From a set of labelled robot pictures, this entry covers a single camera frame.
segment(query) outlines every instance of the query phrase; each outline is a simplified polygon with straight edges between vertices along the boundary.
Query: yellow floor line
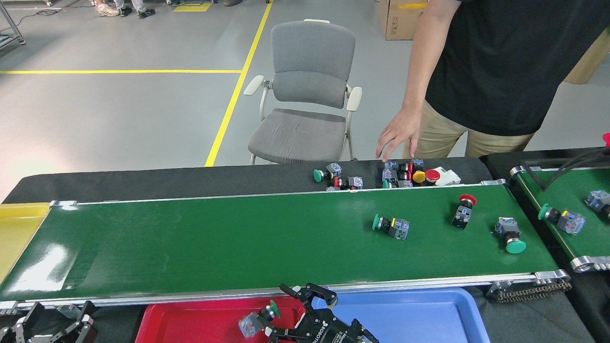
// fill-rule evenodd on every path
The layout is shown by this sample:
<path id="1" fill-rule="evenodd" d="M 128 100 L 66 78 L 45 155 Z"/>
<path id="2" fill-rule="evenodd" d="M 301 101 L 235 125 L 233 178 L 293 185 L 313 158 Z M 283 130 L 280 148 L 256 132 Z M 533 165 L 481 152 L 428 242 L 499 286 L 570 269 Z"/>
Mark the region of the yellow floor line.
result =
<path id="1" fill-rule="evenodd" d="M 0 74 L 239 74 L 242 70 L 230 69 L 133 69 L 133 70 L 0 70 Z"/>
<path id="2" fill-rule="evenodd" d="M 242 92 L 243 81 L 246 79 L 246 74 L 248 74 L 248 69 L 250 69 L 250 63 L 252 62 L 252 58 L 254 57 L 254 52 L 256 51 L 256 47 L 259 44 L 260 35 L 263 32 L 263 28 L 265 27 L 265 23 L 267 22 L 267 17 L 269 16 L 269 11 L 271 10 L 271 5 L 273 5 L 273 1 L 267 4 L 267 8 L 265 9 L 265 14 L 263 14 L 262 19 L 260 20 L 260 25 L 258 31 L 256 31 L 256 35 L 254 36 L 254 41 L 250 46 L 250 51 L 248 52 L 248 57 L 246 57 L 246 62 L 243 64 L 242 72 L 239 74 L 239 78 L 237 79 L 237 85 L 235 85 L 235 89 L 233 89 L 233 95 L 231 96 L 231 100 L 229 102 L 229 107 L 227 111 L 224 113 L 223 121 L 220 123 L 220 127 L 218 128 L 218 132 L 216 133 L 216 138 L 214 139 L 214 143 L 212 144 L 212 149 L 210 150 L 210 154 L 207 156 L 206 167 L 214 166 L 214 161 L 216 160 L 216 156 L 218 155 L 218 150 L 220 149 L 220 145 L 223 142 L 224 134 L 227 131 L 227 127 L 229 126 L 229 122 L 231 120 L 231 115 L 233 115 L 233 110 L 235 110 L 235 104 L 237 103 L 237 98 L 239 94 Z"/>
<path id="3" fill-rule="evenodd" d="M 172 12 L 205 12 L 212 4 L 182 4 Z"/>

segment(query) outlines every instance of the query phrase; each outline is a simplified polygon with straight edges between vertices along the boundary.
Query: cardboard box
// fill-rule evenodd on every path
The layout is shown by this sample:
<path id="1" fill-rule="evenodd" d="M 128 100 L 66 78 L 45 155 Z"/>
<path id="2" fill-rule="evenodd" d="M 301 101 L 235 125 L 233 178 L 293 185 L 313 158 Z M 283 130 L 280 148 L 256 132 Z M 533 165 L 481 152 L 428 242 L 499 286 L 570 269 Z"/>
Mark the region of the cardboard box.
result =
<path id="1" fill-rule="evenodd" d="M 380 0 L 379 20 L 386 40 L 410 40 L 428 2 L 426 0 Z"/>

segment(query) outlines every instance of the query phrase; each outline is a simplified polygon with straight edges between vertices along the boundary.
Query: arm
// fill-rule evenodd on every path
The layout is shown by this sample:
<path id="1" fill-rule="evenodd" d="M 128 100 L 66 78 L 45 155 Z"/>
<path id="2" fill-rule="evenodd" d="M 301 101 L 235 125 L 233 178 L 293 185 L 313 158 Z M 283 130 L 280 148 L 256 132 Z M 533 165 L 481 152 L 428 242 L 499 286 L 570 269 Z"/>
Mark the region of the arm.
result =
<path id="1" fill-rule="evenodd" d="M 375 151 L 377 158 L 385 147 L 383 161 L 386 161 L 394 149 L 406 140 L 411 141 L 409 154 L 414 156 L 428 82 L 445 46 L 453 15 L 460 4 L 457 0 L 430 0 L 423 12 L 413 38 L 403 105 L 379 135 Z"/>

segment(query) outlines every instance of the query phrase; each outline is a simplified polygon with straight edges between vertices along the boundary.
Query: yellow tray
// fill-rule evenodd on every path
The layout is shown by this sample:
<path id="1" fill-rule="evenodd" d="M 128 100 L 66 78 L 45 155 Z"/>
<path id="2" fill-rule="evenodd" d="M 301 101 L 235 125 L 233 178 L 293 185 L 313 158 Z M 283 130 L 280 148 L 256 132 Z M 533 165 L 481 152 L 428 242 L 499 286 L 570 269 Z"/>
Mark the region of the yellow tray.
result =
<path id="1" fill-rule="evenodd" d="M 0 204 L 0 283 L 49 212 L 49 203 Z"/>

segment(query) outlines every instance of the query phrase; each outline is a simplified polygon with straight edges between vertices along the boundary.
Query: red plastic tray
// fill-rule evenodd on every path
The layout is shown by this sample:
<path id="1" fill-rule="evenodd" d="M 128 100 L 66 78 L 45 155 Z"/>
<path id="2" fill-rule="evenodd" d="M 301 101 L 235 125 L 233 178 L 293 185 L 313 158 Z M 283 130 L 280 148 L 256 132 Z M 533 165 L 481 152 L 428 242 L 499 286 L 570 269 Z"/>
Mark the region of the red plastic tray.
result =
<path id="1" fill-rule="evenodd" d="M 279 328 L 294 328 L 305 310 L 291 297 L 272 298 L 281 318 L 273 319 Z M 267 343 L 263 332 L 244 338 L 238 322 L 250 312 L 269 305 L 269 298 L 194 301 L 149 305 L 135 343 Z"/>

